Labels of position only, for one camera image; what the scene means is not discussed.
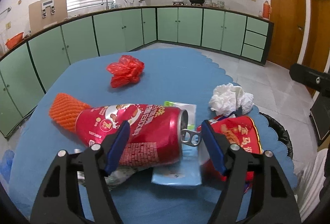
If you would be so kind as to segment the orange foam fruit net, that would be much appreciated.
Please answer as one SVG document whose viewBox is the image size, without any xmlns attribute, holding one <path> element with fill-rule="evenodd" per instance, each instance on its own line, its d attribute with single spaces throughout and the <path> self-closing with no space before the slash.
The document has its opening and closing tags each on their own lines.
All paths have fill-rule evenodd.
<svg viewBox="0 0 330 224">
<path fill-rule="evenodd" d="M 75 133 L 75 123 L 84 110 L 90 109 L 86 104 L 67 93 L 58 93 L 49 109 L 49 117 L 64 129 Z"/>
</svg>

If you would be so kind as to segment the red crushed drink can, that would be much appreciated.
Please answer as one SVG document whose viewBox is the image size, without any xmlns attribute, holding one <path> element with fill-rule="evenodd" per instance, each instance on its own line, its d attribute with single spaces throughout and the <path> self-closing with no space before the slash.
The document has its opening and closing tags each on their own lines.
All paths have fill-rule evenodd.
<svg viewBox="0 0 330 224">
<path fill-rule="evenodd" d="M 189 123 L 187 110 L 155 104 L 117 104 L 80 113 L 75 134 L 86 145 L 102 143 L 127 121 L 130 135 L 120 165 L 147 167 L 168 165 L 182 157 L 181 131 Z"/>
</svg>

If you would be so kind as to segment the black trash bin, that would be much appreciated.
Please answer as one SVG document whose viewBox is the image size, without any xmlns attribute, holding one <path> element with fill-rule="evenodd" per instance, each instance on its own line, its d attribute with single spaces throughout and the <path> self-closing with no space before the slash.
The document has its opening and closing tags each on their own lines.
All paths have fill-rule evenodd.
<svg viewBox="0 0 330 224">
<path fill-rule="evenodd" d="M 268 120 L 269 127 L 274 129 L 274 131 L 278 135 L 278 140 L 282 142 L 288 150 L 287 156 L 290 159 L 293 159 L 293 148 L 292 148 L 292 142 L 290 140 L 289 132 L 284 128 L 282 124 L 280 124 L 277 120 L 272 118 L 271 116 L 260 112 L 260 115 L 264 116 Z"/>
</svg>

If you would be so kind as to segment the green lower kitchen cabinets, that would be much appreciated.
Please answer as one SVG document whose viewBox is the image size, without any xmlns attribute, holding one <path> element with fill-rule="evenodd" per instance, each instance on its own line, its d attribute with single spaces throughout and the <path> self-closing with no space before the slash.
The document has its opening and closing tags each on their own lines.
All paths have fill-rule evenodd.
<svg viewBox="0 0 330 224">
<path fill-rule="evenodd" d="M 112 9 L 55 24 L 1 57 L 1 134 L 8 137 L 75 62 L 162 41 L 264 65 L 273 28 L 256 16 L 200 6 Z"/>
</svg>

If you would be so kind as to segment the blue plastic bag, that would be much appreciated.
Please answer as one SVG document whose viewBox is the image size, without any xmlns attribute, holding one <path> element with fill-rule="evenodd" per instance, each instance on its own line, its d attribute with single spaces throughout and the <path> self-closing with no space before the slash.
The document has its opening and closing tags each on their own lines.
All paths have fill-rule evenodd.
<svg viewBox="0 0 330 224">
<path fill-rule="evenodd" d="M 5 151 L 1 159 L 1 176 L 7 183 L 9 183 L 10 180 L 14 156 L 15 153 L 12 150 L 8 149 Z"/>
</svg>

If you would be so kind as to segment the red paper cup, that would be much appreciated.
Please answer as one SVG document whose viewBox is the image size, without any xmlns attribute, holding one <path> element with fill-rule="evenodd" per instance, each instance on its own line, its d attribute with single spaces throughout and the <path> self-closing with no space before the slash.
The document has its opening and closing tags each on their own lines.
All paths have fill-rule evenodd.
<svg viewBox="0 0 330 224">
<path fill-rule="evenodd" d="M 216 132 L 225 135 L 231 144 L 238 144 L 246 152 L 263 153 L 257 127 L 250 117 L 236 117 L 234 114 L 229 117 L 216 116 L 209 123 Z M 226 177 L 215 170 L 203 141 L 198 146 L 198 156 L 203 177 L 226 181 Z"/>
</svg>

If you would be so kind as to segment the orange thermos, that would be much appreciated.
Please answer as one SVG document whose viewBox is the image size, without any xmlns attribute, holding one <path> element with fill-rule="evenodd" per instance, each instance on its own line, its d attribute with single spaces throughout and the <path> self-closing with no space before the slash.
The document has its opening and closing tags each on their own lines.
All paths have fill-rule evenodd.
<svg viewBox="0 0 330 224">
<path fill-rule="evenodd" d="M 269 20 L 271 14 L 271 6 L 268 1 L 263 3 L 262 18 Z"/>
</svg>

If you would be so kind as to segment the brown wooden door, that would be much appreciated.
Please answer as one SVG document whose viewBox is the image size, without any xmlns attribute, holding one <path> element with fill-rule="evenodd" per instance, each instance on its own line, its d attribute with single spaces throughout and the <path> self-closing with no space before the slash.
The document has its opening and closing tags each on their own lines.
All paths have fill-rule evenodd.
<svg viewBox="0 0 330 224">
<path fill-rule="evenodd" d="M 306 20 L 306 0 L 271 0 L 274 23 L 267 60 L 283 68 L 298 61 Z"/>
</svg>

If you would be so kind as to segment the white crumpled tissue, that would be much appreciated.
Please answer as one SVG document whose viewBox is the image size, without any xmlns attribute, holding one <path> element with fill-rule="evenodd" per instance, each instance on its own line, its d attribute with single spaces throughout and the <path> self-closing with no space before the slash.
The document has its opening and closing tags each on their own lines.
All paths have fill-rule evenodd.
<svg viewBox="0 0 330 224">
<path fill-rule="evenodd" d="M 214 88 L 209 107 L 217 116 L 229 116 L 239 109 L 247 114 L 254 106 L 253 99 L 253 94 L 245 92 L 241 86 L 222 84 Z"/>
</svg>

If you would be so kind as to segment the red crumpled plastic bag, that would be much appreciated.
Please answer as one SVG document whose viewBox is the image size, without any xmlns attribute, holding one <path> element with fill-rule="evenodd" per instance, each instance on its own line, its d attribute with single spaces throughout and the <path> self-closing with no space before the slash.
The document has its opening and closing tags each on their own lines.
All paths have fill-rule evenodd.
<svg viewBox="0 0 330 224">
<path fill-rule="evenodd" d="M 122 55 L 118 62 L 109 64 L 106 70 L 112 74 L 110 85 L 113 88 L 136 84 L 144 71 L 144 63 L 131 55 Z"/>
</svg>

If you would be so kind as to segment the black wok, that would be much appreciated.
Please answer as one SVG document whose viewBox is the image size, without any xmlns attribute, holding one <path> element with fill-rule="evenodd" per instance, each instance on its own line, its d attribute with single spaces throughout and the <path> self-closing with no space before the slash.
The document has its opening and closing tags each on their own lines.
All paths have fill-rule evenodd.
<svg viewBox="0 0 330 224">
<path fill-rule="evenodd" d="M 205 0 L 189 0 L 192 6 L 203 6 Z"/>
</svg>

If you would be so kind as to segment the white cooking pot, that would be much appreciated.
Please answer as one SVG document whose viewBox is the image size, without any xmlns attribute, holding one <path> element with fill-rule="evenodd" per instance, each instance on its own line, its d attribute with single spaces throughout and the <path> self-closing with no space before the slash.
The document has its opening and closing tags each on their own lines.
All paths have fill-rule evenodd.
<svg viewBox="0 0 330 224">
<path fill-rule="evenodd" d="M 174 6 L 184 6 L 185 5 L 184 0 L 172 0 L 172 3 Z"/>
</svg>

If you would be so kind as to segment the orange basin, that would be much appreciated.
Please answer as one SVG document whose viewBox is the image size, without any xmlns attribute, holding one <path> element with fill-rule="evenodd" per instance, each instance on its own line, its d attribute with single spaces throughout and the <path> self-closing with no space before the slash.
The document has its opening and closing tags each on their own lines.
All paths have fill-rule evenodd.
<svg viewBox="0 0 330 224">
<path fill-rule="evenodd" d="M 14 37 L 10 38 L 6 42 L 6 47 L 9 50 L 12 50 L 23 40 L 23 32 L 16 34 Z"/>
</svg>

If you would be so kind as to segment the cardboard box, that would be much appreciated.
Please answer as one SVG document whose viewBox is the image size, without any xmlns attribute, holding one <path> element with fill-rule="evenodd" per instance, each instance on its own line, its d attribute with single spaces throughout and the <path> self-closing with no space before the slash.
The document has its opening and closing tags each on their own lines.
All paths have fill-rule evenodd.
<svg viewBox="0 0 330 224">
<path fill-rule="evenodd" d="M 64 21 L 68 16 L 67 0 L 41 0 L 28 6 L 30 30 L 35 34 Z"/>
</svg>

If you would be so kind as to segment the chrome sink faucet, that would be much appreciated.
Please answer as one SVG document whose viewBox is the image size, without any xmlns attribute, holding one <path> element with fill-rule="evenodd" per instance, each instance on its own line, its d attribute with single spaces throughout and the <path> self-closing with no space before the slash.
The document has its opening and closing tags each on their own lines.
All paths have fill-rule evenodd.
<svg viewBox="0 0 330 224">
<path fill-rule="evenodd" d="M 102 0 L 101 5 L 105 5 L 105 9 L 109 10 L 108 0 Z"/>
</svg>

